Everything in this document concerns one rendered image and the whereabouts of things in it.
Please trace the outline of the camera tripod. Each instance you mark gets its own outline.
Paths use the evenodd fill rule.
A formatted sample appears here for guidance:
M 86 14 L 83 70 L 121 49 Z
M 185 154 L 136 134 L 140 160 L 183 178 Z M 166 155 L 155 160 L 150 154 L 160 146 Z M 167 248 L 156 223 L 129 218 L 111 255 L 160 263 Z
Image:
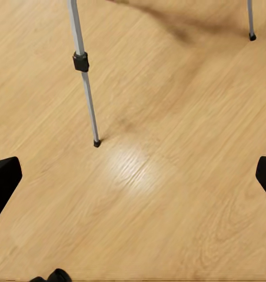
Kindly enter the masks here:
M 256 40 L 256 35 L 254 34 L 254 28 L 253 28 L 252 0 L 248 0 L 247 3 L 248 3 L 248 17 L 249 17 L 249 23 L 250 23 L 250 39 L 254 41 Z M 72 34 L 73 34 L 73 38 L 75 42 L 75 49 L 76 49 L 73 55 L 74 66 L 76 70 L 79 70 L 82 73 L 82 80 L 84 83 L 85 96 L 87 99 L 87 105 L 88 105 L 88 110 L 89 110 L 89 115 L 90 115 L 90 120 L 91 120 L 91 125 L 92 125 L 92 131 L 93 131 L 94 138 L 95 138 L 94 146 L 99 147 L 101 144 L 101 141 L 98 138 L 94 106 L 92 102 L 92 95 L 91 95 L 91 89 L 90 89 L 90 84 L 89 84 L 88 53 L 84 49 L 81 25 L 80 25 L 79 15 L 78 15 L 77 0 L 66 0 L 66 5 L 68 7 L 68 13 L 69 13 Z

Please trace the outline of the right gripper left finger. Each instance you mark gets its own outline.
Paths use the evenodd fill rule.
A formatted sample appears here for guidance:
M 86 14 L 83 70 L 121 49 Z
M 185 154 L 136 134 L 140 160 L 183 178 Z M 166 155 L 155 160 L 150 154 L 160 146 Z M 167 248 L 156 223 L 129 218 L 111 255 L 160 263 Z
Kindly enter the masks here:
M 0 213 L 21 179 L 21 166 L 16 156 L 0 160 Z

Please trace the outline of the digital camera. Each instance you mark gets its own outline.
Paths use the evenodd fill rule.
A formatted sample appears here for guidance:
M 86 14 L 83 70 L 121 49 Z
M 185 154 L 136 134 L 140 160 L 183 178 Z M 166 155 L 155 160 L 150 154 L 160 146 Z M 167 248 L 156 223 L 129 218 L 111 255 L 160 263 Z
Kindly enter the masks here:
M 42 277 L 35 277 L 29 282 L 71 282 L 69 275 L 62 269 L 56 269 L 48 280 L 45 281 Z

